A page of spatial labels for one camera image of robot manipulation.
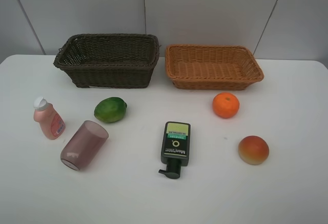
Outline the black green pump bottle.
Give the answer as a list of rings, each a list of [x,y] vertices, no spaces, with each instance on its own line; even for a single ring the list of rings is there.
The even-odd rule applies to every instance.
[[[170,179],[180,178],[181,168],[189,164],[191,125],[168,121],[161,146],[161,162],[166,169],[158,172]]]

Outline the green lime fruit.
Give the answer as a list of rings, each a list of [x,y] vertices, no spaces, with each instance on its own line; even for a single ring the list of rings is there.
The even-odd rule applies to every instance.
[[[124,118],[127,107],[120,97],[109,97],[95,107],[94,117],[103,123],[114,123]]]

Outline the orange tangerine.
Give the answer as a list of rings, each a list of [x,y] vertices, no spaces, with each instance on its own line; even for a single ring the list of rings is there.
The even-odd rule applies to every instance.
[[[212,101],[213,112],[221,118],[232,118],[238,113],[239,107],[238,98],[228,92],[217,94]]]

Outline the purple translucent plastic cup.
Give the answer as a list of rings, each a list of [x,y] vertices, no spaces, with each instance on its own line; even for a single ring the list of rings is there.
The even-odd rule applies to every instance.
[[[101,125],[90,120],[84,121],[63,148],[61,162],[75,171],[84,170],[108,137],[108,132]]]

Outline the red yellow peach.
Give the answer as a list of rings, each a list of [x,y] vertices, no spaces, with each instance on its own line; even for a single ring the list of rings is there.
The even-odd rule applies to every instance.
[[[259,136],[247,136],[238,145],[239,157],[250,165],[262,164],[268,158],[269,153],[268,144]]]

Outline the pink bottle white cap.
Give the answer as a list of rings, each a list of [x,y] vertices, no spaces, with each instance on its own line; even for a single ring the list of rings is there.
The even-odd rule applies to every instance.
[[[53,105],[43,97],[38,97],[34,103],[33,119],[37,122],[45,135],[50,140],[57,139],[65,130],[66,125],[54,109]]]

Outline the light orange wicker basket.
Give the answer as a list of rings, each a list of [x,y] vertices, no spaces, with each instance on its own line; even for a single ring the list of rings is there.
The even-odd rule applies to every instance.
[[[173,44],[166,47],[165,65],[179,89],[239,91],[264,79],[244,46]]]

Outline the dark brown wicker basket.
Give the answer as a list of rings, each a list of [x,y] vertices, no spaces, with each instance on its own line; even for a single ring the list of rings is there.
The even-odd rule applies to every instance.
[[[159,59],[150,34],[78,34],[59,49],[55,67],[79,88],[146,88]]]

